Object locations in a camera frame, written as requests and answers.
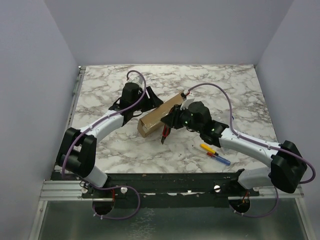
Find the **red black utility knife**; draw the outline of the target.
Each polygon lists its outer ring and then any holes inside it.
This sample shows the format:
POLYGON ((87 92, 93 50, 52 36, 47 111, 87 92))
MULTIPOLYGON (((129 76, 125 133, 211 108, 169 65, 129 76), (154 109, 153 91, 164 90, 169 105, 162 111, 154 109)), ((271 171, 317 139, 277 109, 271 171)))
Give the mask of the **red black utility knife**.
POLYGON ((171 128, 167 125, 164 125, 162 130, 161 144, 163 145, 168 135, 171 133, 171 128))

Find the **brown cardboard express box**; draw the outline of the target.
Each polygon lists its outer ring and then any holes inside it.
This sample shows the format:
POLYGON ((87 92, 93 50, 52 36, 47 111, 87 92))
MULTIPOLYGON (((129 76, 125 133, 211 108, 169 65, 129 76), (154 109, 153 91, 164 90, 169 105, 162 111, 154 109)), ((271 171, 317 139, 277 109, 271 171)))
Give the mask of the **brown cardboard express box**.
POLYGON ((158 108, 139 119, 137 130, 143 138, 146 138, 148 135, 164 126, 161 122, 161 118, 165 117, 174 105, 182 104, 184 101, 184 98, 182 97, 183 93, 184 92, 179 92, 161 104, 158 108))

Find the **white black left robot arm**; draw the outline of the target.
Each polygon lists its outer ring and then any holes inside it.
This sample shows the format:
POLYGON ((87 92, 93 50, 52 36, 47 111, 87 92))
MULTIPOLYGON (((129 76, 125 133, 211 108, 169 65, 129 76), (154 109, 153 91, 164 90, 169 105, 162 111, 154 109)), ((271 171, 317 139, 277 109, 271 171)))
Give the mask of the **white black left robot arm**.
POLYGON ((134 117, 158 108, 164 102, 156 96, 150 86, 143 93, 138 83, 127 82, 120 98, 98 120, 81 129, 68 128, 60 145, 56 164, 83 178, 93 185, 97 196, 106 197, 111 190, 108 176, 95 166, 97 144, 113 131, 123 127, 134 117))

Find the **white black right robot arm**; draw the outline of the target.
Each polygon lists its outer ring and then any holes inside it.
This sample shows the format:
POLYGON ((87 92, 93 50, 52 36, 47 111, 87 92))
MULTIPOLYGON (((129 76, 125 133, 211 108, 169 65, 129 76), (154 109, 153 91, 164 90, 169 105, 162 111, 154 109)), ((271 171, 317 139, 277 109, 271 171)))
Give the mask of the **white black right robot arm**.
POLYGON ((174 105, 161 122, 166 127, 166 134, 172 129, 186 128, 198 133, 209 145, 234 150, 263 163, 264 167, 245 169, 230 182, 229 189, 236 196, 255 187, 269 186, 292 194, 307 170, 293 142, 269 142, 235 131, 229 125, 213 120, 201 101, 193 102, 187 108, 174 105))

